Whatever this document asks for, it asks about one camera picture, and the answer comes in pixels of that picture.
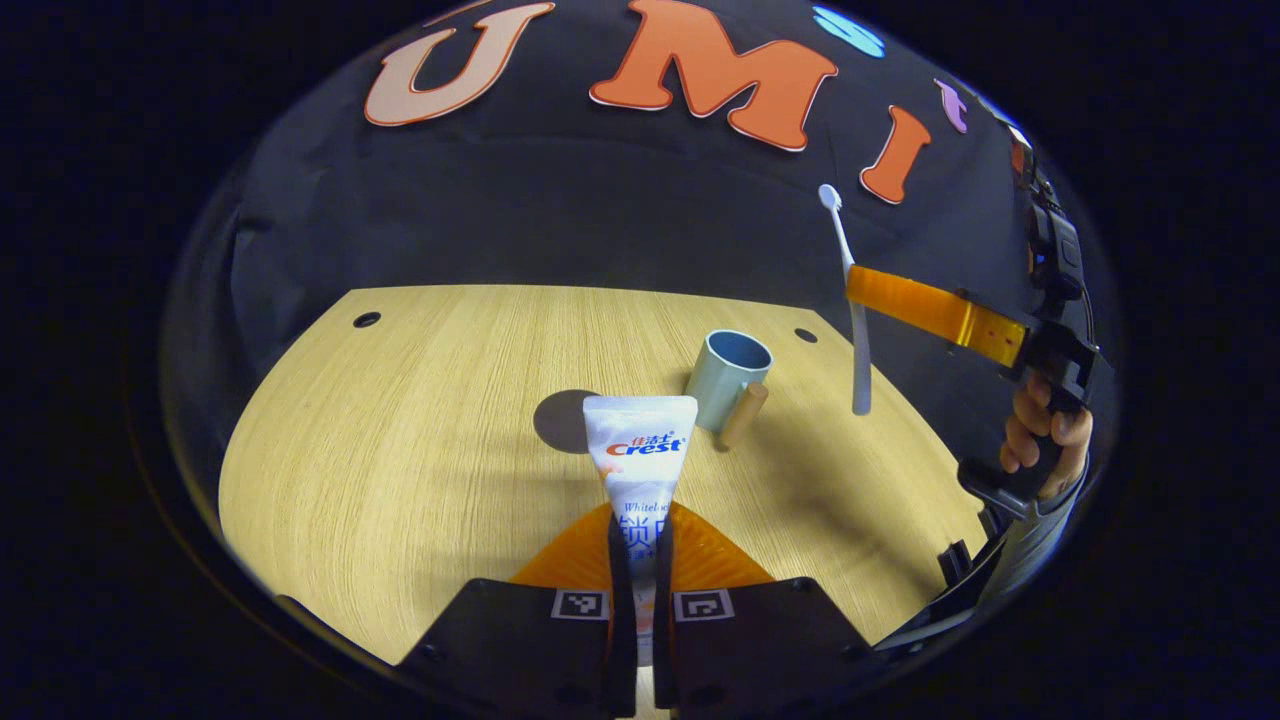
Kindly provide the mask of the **blue cup with wooden handle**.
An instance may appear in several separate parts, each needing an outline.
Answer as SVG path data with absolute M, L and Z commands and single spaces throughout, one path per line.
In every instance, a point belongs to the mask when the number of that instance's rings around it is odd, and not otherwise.
M 685 393 L 698 401 L 695 424 L 718 448 L 745 441 L 771 396 L 765 378 L 773 361 L 768 347 L 742 332 L 717 329 L 704 338 Z

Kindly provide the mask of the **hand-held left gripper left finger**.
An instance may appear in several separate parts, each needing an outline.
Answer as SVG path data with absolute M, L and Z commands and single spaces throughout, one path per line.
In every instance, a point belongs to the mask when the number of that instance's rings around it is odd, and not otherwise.
M 399 678 L 470 720 L 620 720 L 636 710 L 632 582 L 608 503 L 507 582 L 465 582 Z

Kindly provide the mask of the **white toothpaste tube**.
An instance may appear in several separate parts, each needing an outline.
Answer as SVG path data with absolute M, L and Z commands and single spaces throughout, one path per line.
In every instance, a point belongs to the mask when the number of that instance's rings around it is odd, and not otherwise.
M 698 401 L 680 396 L 589 396 L 582 401 L 588 451 L 602 474 L 626 556 L 637 665 L 654 651 L 658 541 L 689 454 Z

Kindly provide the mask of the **black backdrop cloth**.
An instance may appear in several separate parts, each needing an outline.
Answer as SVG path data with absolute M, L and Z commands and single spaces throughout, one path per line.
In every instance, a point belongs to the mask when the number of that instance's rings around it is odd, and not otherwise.
M 166 310 L 166 406 L 214 503 L 232 430 L 268 373 L 344 292 L 568 284 L 813 307 L 847 320 L 814 188 L 833 181 L 856 258 L 956 282 L 1005 307 L 1041 300 L 1016 269 L 1004 141 L 1012 120 L 968 70 L 835 0 L 680 0 L 780 67 L 769 41 L 835 64 L 782 149 L 730 122 L 751 83 L 694 111 L 604 105 L 641 23 L 628 0 L 493 0 L 404 32 L 306 94 L 221 182 Z

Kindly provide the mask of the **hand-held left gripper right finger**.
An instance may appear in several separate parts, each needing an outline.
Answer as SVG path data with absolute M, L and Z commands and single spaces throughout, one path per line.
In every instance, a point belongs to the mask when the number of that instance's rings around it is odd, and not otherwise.
M 873 651 L 810 577 L 777 580 L 673 503 L 658 544 L 655 702 L 675 716 L 815 716 L 873 676 Z

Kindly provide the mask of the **dark round coaster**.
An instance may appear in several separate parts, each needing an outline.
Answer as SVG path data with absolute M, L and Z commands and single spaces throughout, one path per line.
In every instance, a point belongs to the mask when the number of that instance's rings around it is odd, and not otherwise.
M 589 454 L 582 402 L 595 396 L 588 389 L 562 389 L 548 395 L 532 414 L 534 430 L 541 442 L 564 454 Z

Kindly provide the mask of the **white toothbrush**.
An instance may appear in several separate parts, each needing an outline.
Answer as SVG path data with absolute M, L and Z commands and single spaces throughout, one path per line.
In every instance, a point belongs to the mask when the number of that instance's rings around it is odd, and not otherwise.
M 818 188 L 818 197 L 822 206 L 828 211 L 835 236 L 838 242 L 838 250 L 841 256 L 841 263 L 844 268 L 845 284 L 849 283 L 849 273 L 855 266 L 855 259 L 852 250 L 846 234 L 844 225 L 844 219 L 841 217 L 841 210 L 844 206 L 842 197 L 840 196 L 836 187 L 832 184 L 820 184 Z M 860 304 L 855 304 L 852 300 L 847 301 L 850 320 L 851 320 L 851 334 L 852 334 L 852 347 L 854 347 L 854 366 L 852 366 L 852 413 L 856 416 L 867 416 L 872 410 L 872 378 L 873 366 L 870 361 L 870 346 L 869 334 L 867 325 L 865 307 Z

